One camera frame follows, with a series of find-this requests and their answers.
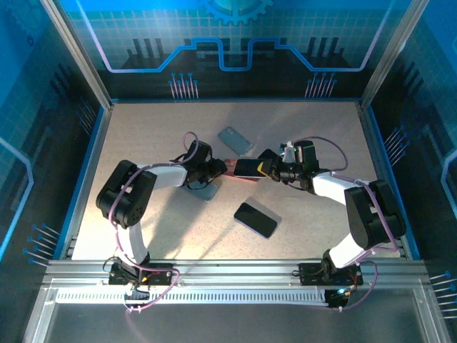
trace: speckled tabletop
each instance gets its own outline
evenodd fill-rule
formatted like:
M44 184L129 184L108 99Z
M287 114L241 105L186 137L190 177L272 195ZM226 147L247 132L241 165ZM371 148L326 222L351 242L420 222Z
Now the speckled tabletop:
M73 259L106 259L115 250L114 232L96 208L100 189L122 159L136 164L168 161L184 152L182 135L194 131L209 143L214 157L238 158L217 137L232 126L254 148L247 157L280 143L319 135L346 151L349 168L359 179L376 178L354 103L236 102L117 104L101 152L84 212ZM321 167L334 168L343 158L330 144L316 141ZM321 257L348 234L346 208L330 199L262 179L217 180L210 202L183 189L154 191L143 217L143 237L153 259L298 259ZM282 220L270 239L235 222L233 214L247 198Z

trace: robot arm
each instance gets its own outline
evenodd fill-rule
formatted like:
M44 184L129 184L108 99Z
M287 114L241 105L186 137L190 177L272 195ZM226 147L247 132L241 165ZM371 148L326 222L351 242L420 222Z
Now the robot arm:
M361 261L379 244L389 242L384 224L395 239L406 233L405 222L387 182L356 181L321 169L312 141L289 142L281 147L282 158L271 150L260 155L263 162L258 166L259 172L276 182L299 182L300 189L346 206L350 234L323 254L324 280L330 281L339 269ZM381 213L376 211L367 188L374 194Z
M187 186L199 181L212 182L226 172L220 159L213 159L211 147L193 141L189 151L182 155L184 163L159 164L144 169L130 184L116 206L113 220L125 230L119 230L119 242L129 259L137 264L147 263L149 254L141 234L140 220L146 211L153 190ZM121 161L97 196L96 205L105 218L126 182L143 166Z

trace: gray smartphone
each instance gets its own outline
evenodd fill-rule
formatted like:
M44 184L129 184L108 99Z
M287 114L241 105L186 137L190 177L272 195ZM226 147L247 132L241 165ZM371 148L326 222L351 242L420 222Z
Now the gray smartphone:
M215 184L201 184L198 181L192 182L189 184L189 187L183 186L182 189L188 191L190 194L194 195L197 198L203 199L205 202L209 202L214 198L219 187Z
M219 139L239 156L244 156L253 148L252 143L241 136L233 127L226 127L219 132Z

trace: blue wall panel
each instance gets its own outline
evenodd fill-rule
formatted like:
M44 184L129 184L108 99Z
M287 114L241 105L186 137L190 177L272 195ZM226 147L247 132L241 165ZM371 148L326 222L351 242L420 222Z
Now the blue wall panel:
M456 14L454 1L430 1L372 104L432 275L457 274Z
M358 97L408 4L63 2L111 96L130 99L194 99L188 73L205 98Z
M0 1L0 57L0 341L21 342L55 248L36 229L59 235L100 105L37 0Z

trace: enclosure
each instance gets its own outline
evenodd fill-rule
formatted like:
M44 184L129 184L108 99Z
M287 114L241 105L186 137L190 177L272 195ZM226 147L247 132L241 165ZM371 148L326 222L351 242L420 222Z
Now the enclosure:
M2 341L456 340L457 6L7 0L0 8ZM104 262L111 267L119 251L97 195L121 160L185 153L187 131L214 158L241 158L218 137L228 126L253 145L242 158L322 136L347 155L342 175L388 182L406 234L397 252L374 257L376 270L361 266L357 294L375 285L361 306L317 311L338 287L303 286L291 274L349 234L345 206L269 178L222 175L210 201L185 187L154 190L142 237L152 260L181 275L156 306L124 314L124 290L107 285ZM344 165L334 146L313 142L322 168ZM234 219L247 199L278 218L271 238Z

